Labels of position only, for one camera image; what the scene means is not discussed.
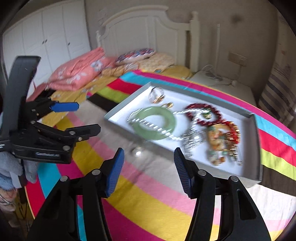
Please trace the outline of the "gloved left hand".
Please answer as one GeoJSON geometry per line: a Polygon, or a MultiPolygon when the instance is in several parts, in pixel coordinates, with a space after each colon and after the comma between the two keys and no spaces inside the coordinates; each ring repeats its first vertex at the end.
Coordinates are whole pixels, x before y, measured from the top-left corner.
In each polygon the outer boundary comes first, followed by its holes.
{"type": "Polygon", "coordinates": [[[38,162],[21,160],[13,156],[9,152],[1,152],[1,188],[3,190],[19,189],[21,184],[19,180],[16,182],[16,176],[22,174],[30,183],[36,183],[38,162]]]}

